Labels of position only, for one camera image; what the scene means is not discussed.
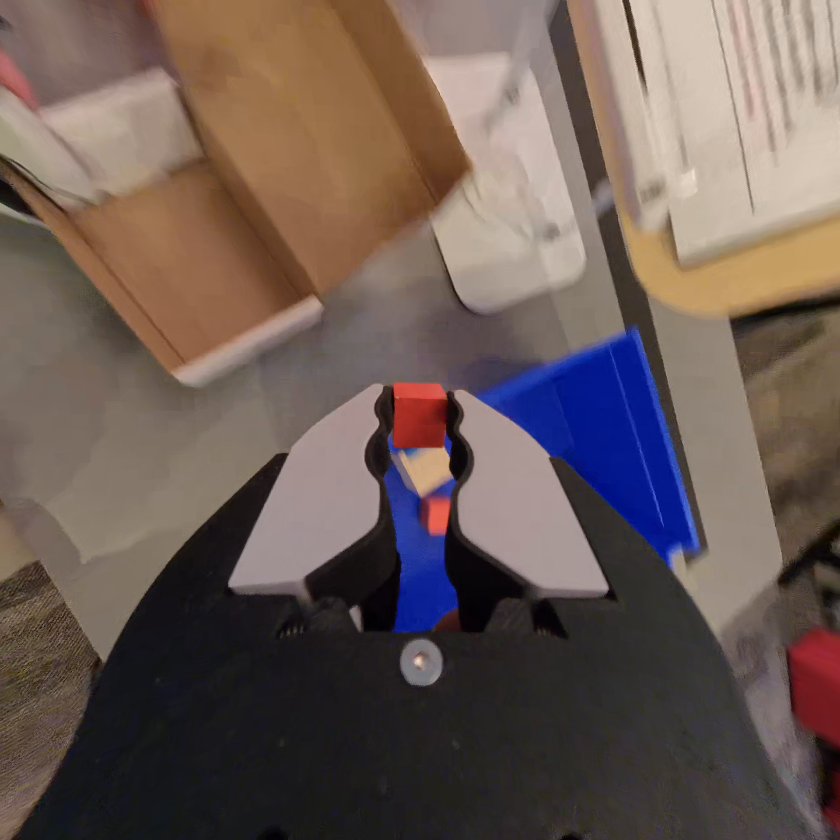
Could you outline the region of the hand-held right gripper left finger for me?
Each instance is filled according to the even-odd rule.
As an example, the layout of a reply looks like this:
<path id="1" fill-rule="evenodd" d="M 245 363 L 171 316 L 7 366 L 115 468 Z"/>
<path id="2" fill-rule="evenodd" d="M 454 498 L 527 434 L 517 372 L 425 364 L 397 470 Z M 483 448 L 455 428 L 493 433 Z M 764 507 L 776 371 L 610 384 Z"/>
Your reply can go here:
<path id="1" fill-rule="evenodd" d="M 394 395 L 374 384 L 292 446 L 228 587 L 290 595 L 302 606 L 338 598 L 365 631 L 395 628 L 402 562 L 385 476 Z"/>

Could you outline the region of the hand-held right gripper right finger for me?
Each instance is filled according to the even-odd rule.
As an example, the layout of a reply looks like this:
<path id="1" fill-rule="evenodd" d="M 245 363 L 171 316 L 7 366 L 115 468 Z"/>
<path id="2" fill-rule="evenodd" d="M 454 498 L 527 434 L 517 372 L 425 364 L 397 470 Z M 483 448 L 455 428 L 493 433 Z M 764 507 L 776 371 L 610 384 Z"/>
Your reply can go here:
<path id="1" fill-rule="evenodd" d="M 551 456 L 526 430 L 467 391 L 448 394 L 455 486 L 445 569 L 460 629 L 483 632 L 505 600 L 599 600 L 610 585 Z"/>

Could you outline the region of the blue plastic bin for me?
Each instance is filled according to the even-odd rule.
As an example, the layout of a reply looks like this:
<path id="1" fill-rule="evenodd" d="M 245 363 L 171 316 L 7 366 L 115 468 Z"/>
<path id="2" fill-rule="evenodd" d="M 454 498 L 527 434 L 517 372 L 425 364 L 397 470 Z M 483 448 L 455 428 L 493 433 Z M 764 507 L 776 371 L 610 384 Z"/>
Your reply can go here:
<path id="1" fill-rule="evenodd" d="M 670 564 L 699 534 L 643 341 L 635 328 L 477 396 L 564 459 Z M 392 449 L 385 477 L 402 562 L 395 631 L 424 632 L 456 608 L 445 539 L 421 521 Z"/>

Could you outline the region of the brown cardboard box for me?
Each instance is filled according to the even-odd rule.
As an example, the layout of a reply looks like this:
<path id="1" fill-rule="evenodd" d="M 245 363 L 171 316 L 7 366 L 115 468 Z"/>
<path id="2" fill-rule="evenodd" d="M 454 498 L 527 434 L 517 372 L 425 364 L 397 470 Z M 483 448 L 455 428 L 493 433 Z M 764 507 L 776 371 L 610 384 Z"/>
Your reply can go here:
<path id="1" fill-rule="evenodd" d="M 185 386 L 469 172 L 391 2 L 2 2 L 2 180 Z"/>

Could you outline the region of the beige cube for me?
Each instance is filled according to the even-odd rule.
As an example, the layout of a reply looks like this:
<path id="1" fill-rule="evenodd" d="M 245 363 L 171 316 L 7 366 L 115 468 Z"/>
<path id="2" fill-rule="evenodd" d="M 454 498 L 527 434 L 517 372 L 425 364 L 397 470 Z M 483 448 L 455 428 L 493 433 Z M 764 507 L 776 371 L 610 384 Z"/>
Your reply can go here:
<path id="1" fill-rule="evenodd" d="M 452 480 L 446 447 L 395 449 L 392 462 L 405 488 L 421 499 Z"/>

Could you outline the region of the wooden desk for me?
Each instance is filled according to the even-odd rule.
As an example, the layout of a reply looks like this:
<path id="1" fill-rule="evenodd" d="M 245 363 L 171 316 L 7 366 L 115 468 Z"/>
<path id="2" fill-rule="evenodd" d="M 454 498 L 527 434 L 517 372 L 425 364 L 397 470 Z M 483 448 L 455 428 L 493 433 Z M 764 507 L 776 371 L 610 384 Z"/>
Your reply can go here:
<path id="1" fill-rule="evenodd" d="M 646 293 L 675 311 L 703 318 L 752 316 L 838 295 L 838 216 L 689 268 L 679 265 L 669 234 L 636 225 L 608 69 L 599 53 L 598 15 L 593 2 L 571 1 L 566 7 L 624 248 Z"/>

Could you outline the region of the black chair base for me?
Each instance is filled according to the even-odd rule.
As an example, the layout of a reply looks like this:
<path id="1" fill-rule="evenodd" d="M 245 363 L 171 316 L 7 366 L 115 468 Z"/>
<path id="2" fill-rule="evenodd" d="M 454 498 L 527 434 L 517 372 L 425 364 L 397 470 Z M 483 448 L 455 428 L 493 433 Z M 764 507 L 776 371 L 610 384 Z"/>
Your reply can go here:
<path id="1" fill-rule="evenodd" d="M 790 587 L 803 575 L 815 573 L 823 592 L 839 595 L 839 520 L 823 530 L 779 575 L 777 582 L 782 589 Z"/>

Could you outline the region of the white plastic bin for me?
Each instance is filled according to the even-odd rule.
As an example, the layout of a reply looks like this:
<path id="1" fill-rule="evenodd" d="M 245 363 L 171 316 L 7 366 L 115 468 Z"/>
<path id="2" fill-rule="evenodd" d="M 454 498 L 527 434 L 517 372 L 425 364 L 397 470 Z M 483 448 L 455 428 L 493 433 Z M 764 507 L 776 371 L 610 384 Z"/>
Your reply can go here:
<path id="1" fill-rule="evenodd" d="M 575 283 L 585 247 L 532 70 L 505 52 L 424 64 L 469 159 L 430 220 L 457 299 L 490 316 Z"/>

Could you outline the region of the red plastic container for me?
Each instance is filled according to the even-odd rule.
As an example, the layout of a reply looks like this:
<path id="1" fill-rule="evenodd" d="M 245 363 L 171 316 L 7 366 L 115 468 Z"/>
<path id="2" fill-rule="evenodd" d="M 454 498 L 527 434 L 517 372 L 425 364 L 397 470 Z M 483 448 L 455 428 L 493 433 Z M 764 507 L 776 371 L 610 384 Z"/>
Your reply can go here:
<path id="1" fill-rule="evenodd" d="M 815 735 L 825 781 L 822 814 L 839 832 L 839 634 L 816 628 L 787 649 L 794 717 Z"/>

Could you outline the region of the white printed papers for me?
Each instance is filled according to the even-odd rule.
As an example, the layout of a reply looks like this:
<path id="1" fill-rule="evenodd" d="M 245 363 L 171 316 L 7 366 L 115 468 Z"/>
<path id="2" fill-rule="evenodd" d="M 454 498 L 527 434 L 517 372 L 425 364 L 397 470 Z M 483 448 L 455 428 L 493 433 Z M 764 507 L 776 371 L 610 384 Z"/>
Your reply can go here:
<path id="1" fill-rule="evenodd" d="M 628 6 L 681 265 L 838 215 L 838 1 Z"/>

